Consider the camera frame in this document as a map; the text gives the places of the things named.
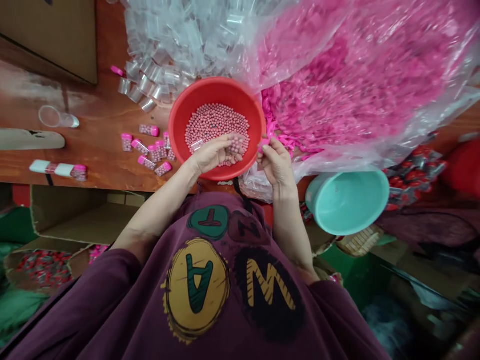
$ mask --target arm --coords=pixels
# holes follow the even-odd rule
[[[273,236],[307,285],[319,281],[315,273],[309,236],[305,229],[297,184],[289,152],[276,138],[263,146],[258,163],[273,187]]]
[[[229,135],[221,136],[195,152],[177,173],[138,209],[112,249],[130,251],[144,265],[199,176],[225,160],[235,164],[236,160],[242,159],[240,155],[237,155],[236,159],[227,156],[226,148],[231,145],[229,139]]]

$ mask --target left hand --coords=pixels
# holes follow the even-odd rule
[[[240,154],[235,156],[228,154],[227,149],[231,144],[229,134],[217,137],[198,149],[186,163],[193,166],[193,169],[199,174],[205,174],[225,161],[235,165],[243,158]]]

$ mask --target purple shirt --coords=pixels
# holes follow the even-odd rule
[[[107,251],[0,359],[389,359],[348,292],[306,286],[261,208],[243,205],[188,198],[143,268]]]

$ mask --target red bowl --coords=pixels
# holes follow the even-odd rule
[[[243,161],[231,167],[217,167],[201,176],[203,179],[225,181],[245,173],[255,163],[258,145],[262,140],[262,134],[267,132],[267,125],[262,105],[239,82],[227,77],[209,77],[199,80],[180,94],[173,104],[168,122],[170,143],[182,164],[192,156],[185,141],[187,124],[199,107],[212,103],[233,108],[234,111],[245,116],[250,124],[248,129],[250,143],[243,155]]]

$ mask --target right hand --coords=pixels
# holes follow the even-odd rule
[[[294,171],[292,169],[292,158],[283,144],[272,137],[270,146],[262,147],[263,154],[258,153],[256,162],[262,165],[266,178],[273,188],[297,188]]]

